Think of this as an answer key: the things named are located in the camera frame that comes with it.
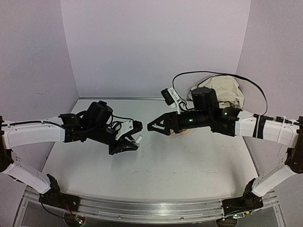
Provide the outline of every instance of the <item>crumpled fabric bag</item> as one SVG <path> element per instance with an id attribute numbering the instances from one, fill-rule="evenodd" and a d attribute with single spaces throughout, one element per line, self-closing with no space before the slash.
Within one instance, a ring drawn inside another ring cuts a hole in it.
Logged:
<path id="1" fill-rule="evenodd" d="M 199 87 L 213 88 L 216 91 L 220 108 L 236 107 L 243 108 L 244 95 L 239 89 L 239 84 L 232 76 L 212 77 L 199 85 Z M 192 100 L 191 91 L 197 88 L 192 87 L 188 97 Z"/>

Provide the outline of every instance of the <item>white wall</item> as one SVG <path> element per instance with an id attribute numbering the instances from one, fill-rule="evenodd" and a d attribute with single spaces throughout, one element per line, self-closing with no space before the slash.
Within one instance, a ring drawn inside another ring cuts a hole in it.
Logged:
<path id="1" fill-rule="evenodd" d="M 235 73 L 250 0 L 62 0 L 80 96 L 161 96 L 187 70 Z M 181 94 L 201 75 L 177 81 Z"/>
<path id="2" fill-rule="evenodd" d="M 268 115 L 298 119 L 303 115 L 303 1 L 252 0 L 237 73 L 257 82 L 268 98 Z M 241 83 L 245 109 L 262 113 L 264 101 L 252 85 Z M 250 139 L 261 172 L 268 171 L 286 149 Z M 303 176 L 295 175 L 276 187 L 288 227 L 303 223 Z"/>
<path id="3" fill-rule="evenodd" d="M 59 0 L 0 2 L 0 115 L 33 120 L 67 113 L 78 99 Z M 41 169 L 52 143 L 15 148 Z M 0 226 L 10 227 L 24 184 L 0 174 Z"/>

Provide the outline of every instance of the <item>gray floor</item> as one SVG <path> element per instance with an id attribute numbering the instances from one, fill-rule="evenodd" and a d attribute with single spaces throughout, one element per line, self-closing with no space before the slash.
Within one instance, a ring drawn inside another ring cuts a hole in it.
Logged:
<path id="1" fill-rule="evenodd" d="M 47 213 L 40 204 L 29 202 L 27 210 L 22 222 L 22 226 L 26 227 L 67 227 L 62 218 L 53 216 Z M 100 219 L 88 218 L 83 227 L 216 227 L 215 221 L 193 223 L 193 224 L 179 224 L 179 225 L 143 225 L 143 224 L 129 224 L 121 222 L 102 221 Z M 239 220 L 237 227 L 277 227 L 274 210 L 268 208 L 260 210 L 251 215 Z"/>

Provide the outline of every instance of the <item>robotic arm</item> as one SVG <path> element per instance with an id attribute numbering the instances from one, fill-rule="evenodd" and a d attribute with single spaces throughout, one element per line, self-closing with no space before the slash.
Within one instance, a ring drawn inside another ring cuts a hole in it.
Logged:
<path id="1" fill-rule="evenodd" d="M 10 122 L 0 116 L 0 172 L 36 189 L 43 203 L 65 209 L 65 201 L 75 211 L 79 197 L 61 193 L 54 177 L 22 162 L 12 148 L 39 142 L 84 142 L 88 138 L 107 144 L 110 155 L 137 150 L 142 136 L 135 140 L 132 135 L 142 130 L 142 123 L 130 118 L 113 121 L 113 117 L 112 108 L 102 101 L 93 102 L 88 110 L 78 114 L 61 114 L 45 120 Z"/>
<path id="2" fill-rule="evenodd" d="M 165 101 L 172 107 L 180 106 L 182 99 L 173 88 L 162 92 Z M 189 111 L 165 113 L 148 124 L 148 131 L 164 135 L 180 133 L 185 129 L 211 128 L 228 136 L 247 136 L 274 141 L 288 147 L 287 159 L 267 174 L 252 179 L 242 197 L 223 200 L 226 217 L 246 213 L 263 207 L 262 196 L 294 174 L 303 173 L 303 117 L 287 120 L 252 114 L 241 109 L 219 108 L 215 90 L 201 87 L 192 91 L 194 108 Z"/>

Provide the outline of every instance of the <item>white table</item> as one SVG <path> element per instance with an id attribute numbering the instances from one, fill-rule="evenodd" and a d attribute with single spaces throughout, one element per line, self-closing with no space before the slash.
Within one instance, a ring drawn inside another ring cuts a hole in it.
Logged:
<path id="1" fill-rule="evenodd" d="M 94 101 L 79 100 L 72 112 Z M 124 201 L 204 200 L 241 196 L 257 177 L 242 137 L 212 133 L 208 127 L 184 136 L 148 132 L 147 123 L 174 111 L 164 101 L 103 101 L 114 115 L 143 123 L 141 146 L 111 156 L 107 145 L 92 140 L 56 143 L 43 172 L 58 180 L 62 192 Z"/>

